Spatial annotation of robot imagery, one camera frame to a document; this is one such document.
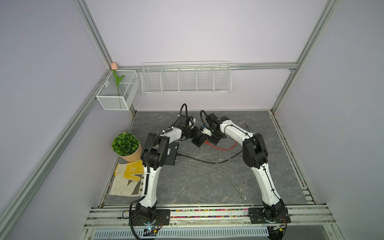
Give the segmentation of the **small ribbed black switch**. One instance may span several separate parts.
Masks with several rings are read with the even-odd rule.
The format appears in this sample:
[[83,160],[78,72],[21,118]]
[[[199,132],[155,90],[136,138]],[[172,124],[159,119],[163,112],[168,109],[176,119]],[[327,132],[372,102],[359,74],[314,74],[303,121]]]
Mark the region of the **small ribbed black switch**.
[[195,138],[192,139],[192,143],[196,146],[196,147],[201,147],[205,141],[207,140],[207,138],[209,137],[209,135],[206,135],[206,134],[201,134]]

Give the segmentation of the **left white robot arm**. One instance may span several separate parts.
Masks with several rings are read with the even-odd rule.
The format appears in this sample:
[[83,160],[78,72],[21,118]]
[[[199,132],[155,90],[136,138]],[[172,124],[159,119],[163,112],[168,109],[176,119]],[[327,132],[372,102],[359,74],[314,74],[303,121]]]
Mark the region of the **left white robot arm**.
[[181,139],[193,139],[199,136],[200,130],[195,126],[196,119],[187,115],[179,115],[177,121],[159,133],[149,133],[141,153],[145,170],[143,193],[136,208],[153,209],[157,203],[158,180],[162,167],[168,157],[169,145]]

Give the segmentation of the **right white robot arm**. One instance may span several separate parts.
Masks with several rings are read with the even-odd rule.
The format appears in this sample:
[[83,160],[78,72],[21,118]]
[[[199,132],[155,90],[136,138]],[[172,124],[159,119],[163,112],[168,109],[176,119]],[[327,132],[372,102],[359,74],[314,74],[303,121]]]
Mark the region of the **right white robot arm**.
[[216,139],[230,137],[242,146],[244,163],[253,171],[262,194],[265,213],[273,216],[287,209],[284,201],[278,194],[270,174],[268,164],[268,150],[261,134],[253,134],[237,126],[228,117],[218,118],[215,114],[205,115],[204,124]]

